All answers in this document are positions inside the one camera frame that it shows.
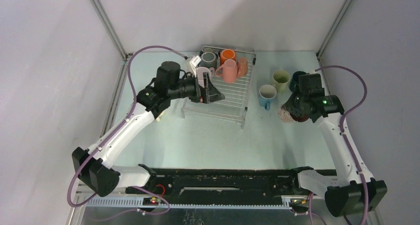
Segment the dark teal mug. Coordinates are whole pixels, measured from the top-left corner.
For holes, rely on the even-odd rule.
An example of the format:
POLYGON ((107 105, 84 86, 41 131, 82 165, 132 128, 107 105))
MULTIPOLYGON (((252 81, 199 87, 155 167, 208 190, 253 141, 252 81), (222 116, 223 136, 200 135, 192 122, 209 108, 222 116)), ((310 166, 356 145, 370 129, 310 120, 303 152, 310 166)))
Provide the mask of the dark teal mug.
POLYGON ((304 71, 296 71, 293 73, 293 75, 291 76, 290 83, 289 83, 289 90, 291 92, 294 92, 297 88, 299 88, 299 77, 305 74, 307 73, 304 71))

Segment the pink ghost pattern mug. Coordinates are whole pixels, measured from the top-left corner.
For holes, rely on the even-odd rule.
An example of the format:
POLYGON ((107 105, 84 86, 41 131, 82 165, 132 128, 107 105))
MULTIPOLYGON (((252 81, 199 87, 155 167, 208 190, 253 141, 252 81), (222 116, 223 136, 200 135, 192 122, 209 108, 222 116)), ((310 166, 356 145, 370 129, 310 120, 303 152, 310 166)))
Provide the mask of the pink ghost pattern mug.
POLYGON ((278 110, 278 116, 285 123, 305 122, 309 119, 309 116, 307 114, 303 117, 297 117, 290 114, 287 110, 284 109, 283 105, 278 110))

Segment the light green mug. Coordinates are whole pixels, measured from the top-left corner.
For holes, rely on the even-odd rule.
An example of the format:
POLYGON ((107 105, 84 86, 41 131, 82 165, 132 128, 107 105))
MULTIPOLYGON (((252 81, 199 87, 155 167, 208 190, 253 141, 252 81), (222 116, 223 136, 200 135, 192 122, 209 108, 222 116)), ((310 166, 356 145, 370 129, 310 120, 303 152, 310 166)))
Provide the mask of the light green mug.
POLYGON ((273 73, 272 79, 277 92, 283 92, 288 88, 291 76, 285 70, 277 70, 273 73))

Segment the light blue dotted mug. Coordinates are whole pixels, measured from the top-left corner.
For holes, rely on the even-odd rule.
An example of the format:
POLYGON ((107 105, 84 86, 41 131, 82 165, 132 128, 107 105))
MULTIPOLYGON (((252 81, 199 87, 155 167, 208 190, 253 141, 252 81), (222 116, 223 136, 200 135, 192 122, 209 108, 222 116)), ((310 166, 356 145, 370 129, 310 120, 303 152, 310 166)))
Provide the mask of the light blue dotted mug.
POLYGON ((271 107, 271 103, 275 99, 276 95, 277 95, 277 90, 274 86, 268 85, 268 84, 262 85, 259 88, 259 96, 258 96, 260 107, 263 107, 266 111, 269 111, 271 107))

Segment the cream mug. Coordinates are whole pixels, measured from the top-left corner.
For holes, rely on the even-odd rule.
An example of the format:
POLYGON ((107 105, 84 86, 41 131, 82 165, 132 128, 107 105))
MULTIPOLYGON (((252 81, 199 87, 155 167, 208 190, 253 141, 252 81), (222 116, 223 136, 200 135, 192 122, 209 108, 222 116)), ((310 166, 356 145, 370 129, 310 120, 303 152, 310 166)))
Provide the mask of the cream mug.
POLYGON ((160 115, 155 119, 155 121, 160 122, 170 112, 169 109, 163 110, 160 115))

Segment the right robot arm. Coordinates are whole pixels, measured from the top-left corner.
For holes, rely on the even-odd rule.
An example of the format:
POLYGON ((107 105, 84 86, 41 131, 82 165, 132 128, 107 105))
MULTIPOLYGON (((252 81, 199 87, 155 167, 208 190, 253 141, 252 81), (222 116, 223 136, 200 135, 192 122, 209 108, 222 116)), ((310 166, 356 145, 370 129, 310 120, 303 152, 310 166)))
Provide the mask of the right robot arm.
POLYGON ((307 169, 288 180, 289 190, 294 194, 308 190, 320 196, 335 217, 375 210, 387 186, 383 180, 374 179, 363 162, 346 122, 341 120, 344 108, 339 98, 326 95, 318 73, 301 74, 297 82, 283 109, 294 117, 311 119, 326 142, 337 179, 307 169))

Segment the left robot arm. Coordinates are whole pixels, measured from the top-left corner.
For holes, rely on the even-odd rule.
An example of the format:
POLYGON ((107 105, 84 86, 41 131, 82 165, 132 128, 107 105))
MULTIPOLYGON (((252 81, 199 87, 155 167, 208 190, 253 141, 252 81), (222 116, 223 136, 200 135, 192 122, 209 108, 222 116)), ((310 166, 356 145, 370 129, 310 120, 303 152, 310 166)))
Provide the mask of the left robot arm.
POLYGON ((73 151, 76 174, 95 195, 105 197, 116 188, 135 186, 152 193, 157 186, 155 172, 145 165, 115 166, 120 153, 169 108, 172 100, 187 98, 193 103, 210 104, 225 98, 211 82, 213 68, 198 67, 184 76, 180 76, 181 72, 180 64, 163 62, 151 83, 135 95, 131 109, 117 125, 88 149, 73 151))

